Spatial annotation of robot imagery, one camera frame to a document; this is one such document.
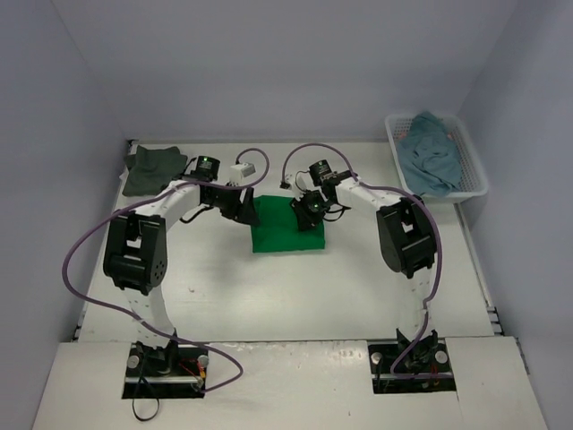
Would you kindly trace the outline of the green t-shirt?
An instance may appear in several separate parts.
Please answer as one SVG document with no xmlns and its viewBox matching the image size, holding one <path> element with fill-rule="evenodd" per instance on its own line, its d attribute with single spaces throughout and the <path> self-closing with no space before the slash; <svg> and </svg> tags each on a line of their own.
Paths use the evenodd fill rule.
<svg viewBox="0 0 573 430">
<path fill-rule="evenodd" d="M 324 226 L 306 231 L 298 229 L 291 199 L 276 195 L 254 198 L 254 208 L 261 224 L 251 227 L 252 251 L 255 254 L 319 251 L 326 246 Z"/>
</svg>

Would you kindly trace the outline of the grey t-shirt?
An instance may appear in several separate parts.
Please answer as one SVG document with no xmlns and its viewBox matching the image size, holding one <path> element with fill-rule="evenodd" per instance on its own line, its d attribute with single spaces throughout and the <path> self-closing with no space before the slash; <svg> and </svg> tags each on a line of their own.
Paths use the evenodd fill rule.
<svg viewBox="0 0 573 430">
<path fill-rule="evenodd" d="M 134 154 L 124 158 L 128 174 L 122 195 L 155 196 L 183 174 L 186 163 L 187 157 L 176 147 L 161 150 L 138 147 Z"/>
</svg>

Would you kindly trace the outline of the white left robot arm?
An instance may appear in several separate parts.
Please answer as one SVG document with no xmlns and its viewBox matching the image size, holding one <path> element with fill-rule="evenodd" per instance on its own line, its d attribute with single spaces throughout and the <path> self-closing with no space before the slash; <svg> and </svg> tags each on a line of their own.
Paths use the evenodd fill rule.
<svg viewBox="0 0 573 430">
<path fill-rule="evenodd" d="M 167 232 L 198 207 L 216 208 L 222 217 L 258 226 L 254 209 L 255 166 L 237 161 L 225 185 L 215 185 L 220 161 L 200 156 L 191 174 L 171 181 L 151 202 L 110 221 L 103 271 L 123 291 L 129 310 L 140 324 L 136 347 L 147 353 L 156 374 L 172 374 L 179 364 L 176 329 L 167 314 L 162 282 L 167 274 Z"/>
</svg>

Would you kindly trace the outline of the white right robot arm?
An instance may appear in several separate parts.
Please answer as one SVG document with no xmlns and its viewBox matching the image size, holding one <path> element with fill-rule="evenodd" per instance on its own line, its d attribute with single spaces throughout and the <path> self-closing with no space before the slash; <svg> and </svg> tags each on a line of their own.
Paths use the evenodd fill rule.
<svg viewBox="0 0 573 430">
<path fill-rule="evenodd" d="M 299 230 L 326 222 L 334 206 L 375 219 L 382 260 L 410 284 L 410 291 L 403 295 L 396 357 L 403 367 L 416 369 L 429 356 L 423 340 L 437 339 L 430 330 L 429 312 L 443 264 L 435 220 L 421 198 L 395 187 L 366 185 L 351 170 L 332 170 L 326 160 L 311 165 L 307 173 L 312 187 L 299 173 L 285 175 L 281 182 L 282 188 L 293 193 L 290 207 Z"/>
</svg>

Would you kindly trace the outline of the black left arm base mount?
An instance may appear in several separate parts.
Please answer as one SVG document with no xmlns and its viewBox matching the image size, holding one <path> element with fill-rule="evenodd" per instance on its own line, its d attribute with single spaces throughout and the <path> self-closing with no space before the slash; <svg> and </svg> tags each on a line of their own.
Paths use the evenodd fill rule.
<svg viewBox="0 0 573 430">
<path fill-rule="evenodd" d="M 130 347 L 124 373 L 123 399 L 203 399 L 209 351 L 177 347 L 153 349 L 140 342 Z"/>
</svg>

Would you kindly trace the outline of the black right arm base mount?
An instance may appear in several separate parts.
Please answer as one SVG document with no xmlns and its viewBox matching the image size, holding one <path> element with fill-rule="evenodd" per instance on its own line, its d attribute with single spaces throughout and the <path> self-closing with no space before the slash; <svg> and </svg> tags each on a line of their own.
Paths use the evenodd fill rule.
<svg viewBox="0 0 573 430">
<path fill-rule="evenodd" d="M 391 371 L 392 365 L 408 345 L 409 340 L 404 336 L 394 342 L 367 344 L 374 394 L 415 394 L 457 390 L 444 339 L 428 336 L 421 340 L 396 365 L 395 370 Z"/>
</svg>

